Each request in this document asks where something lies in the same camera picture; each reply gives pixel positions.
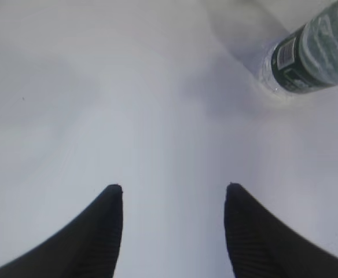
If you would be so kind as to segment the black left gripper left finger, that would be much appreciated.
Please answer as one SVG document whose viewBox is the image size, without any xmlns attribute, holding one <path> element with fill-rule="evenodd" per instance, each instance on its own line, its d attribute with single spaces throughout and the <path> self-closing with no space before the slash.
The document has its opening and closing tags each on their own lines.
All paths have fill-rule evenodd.
<svg viewBox="0 0 338 278">
<path fill-rule="evenodd" d="M 123 231 L 123 191 L 108 185 L 77 217 L 0 277 L 113 277 Z"/>
</svg>

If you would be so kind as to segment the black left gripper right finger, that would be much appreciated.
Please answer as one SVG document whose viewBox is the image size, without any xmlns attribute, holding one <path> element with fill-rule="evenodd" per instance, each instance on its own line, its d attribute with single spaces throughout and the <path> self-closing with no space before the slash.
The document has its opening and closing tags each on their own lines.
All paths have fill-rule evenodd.
<svg viewBox="0 0 338 278">
<path fill-rule="evenodd" d="M 227 186 L 224 226 L 235 277 L 338 277 L 338 257 L 289 228 L 240 184 Z"/>
</svg>

